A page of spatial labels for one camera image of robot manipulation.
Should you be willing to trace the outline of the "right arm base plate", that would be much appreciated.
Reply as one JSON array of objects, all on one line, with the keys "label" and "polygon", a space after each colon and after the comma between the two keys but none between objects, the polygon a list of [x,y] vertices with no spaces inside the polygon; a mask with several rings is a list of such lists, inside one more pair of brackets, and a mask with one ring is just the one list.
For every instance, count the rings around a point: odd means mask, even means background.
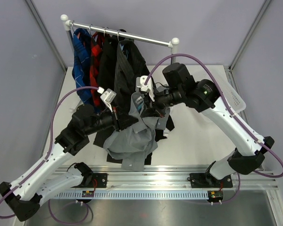
[{"label": "right arm base plate", "polygon": [[187,179],[190,181],[192,188],[233,188],[230,175],[223,179],[216,179],[206,173],[191,173]]}]

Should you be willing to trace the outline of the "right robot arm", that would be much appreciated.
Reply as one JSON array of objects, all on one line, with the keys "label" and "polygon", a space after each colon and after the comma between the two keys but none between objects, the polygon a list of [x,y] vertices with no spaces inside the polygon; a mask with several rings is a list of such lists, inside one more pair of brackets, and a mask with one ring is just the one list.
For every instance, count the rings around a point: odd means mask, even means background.
[{"label": "right robot arm", "polygon": [[235,145],[230,155],[212,162],[204,173],[194,177],[196,183],[217,187],[231,174],[248,175],[263,163],[275,141],[255,132],[237,114],[214,79],[195,81],[180,63],[167,66],[162,73],[167,87],[159,92],[155,92],[150,75],[137,79],[137,88],[145,94],[143,116],[163,116],[168,107],[184,103],[215,123]]}]

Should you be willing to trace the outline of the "grey shirt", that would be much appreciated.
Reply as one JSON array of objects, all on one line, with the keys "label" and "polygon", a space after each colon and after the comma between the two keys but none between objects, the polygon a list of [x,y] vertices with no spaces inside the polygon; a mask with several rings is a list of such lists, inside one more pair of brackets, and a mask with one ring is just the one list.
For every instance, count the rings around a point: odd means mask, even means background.
[{"label": "grey shirt", "polygon": [[125,170],[143,171],[147,156],[158,147],[156,132],[164,135],[166,130],[175,128],[169,108],[162,118],[142,118],[141,113],[145,107],[143,98],[144,95],[138,92],[131,95],[129,115],[137,118],[138,122],[120,132],[114,131],[103,144],[112,158],[122,160],[121,168]]}]

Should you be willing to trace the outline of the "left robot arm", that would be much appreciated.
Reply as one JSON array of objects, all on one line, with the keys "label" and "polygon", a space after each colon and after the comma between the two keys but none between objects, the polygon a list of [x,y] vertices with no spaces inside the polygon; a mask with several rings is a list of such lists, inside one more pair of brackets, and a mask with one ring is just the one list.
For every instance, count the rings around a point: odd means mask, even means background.
[{"label": "left robot arm", "polygon": [[47,179],[89,144],[90,134],[108,128],[121,131],[137,122],[136,117],[125,114],[116,107],[97,115],[93,106],[80,105],[47,154],[18,179],[0,184],[2,200],[10,207],[14,216],[23,222],[55,195],[72,187],[94,185],[93,171],[83,162],[75,164],[63,175],[50,181]]}]

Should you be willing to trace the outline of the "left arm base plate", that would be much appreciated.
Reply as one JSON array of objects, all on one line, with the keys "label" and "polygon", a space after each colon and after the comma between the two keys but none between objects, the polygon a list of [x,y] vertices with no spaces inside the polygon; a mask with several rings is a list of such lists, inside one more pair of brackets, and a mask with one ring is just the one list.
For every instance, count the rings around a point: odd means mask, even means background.
[{"label": "left arm base plate", "polygon": [[106,188],[107,181],[107,173],[93,173],[85,177],[81,184],[74,186],[74,188]]}]

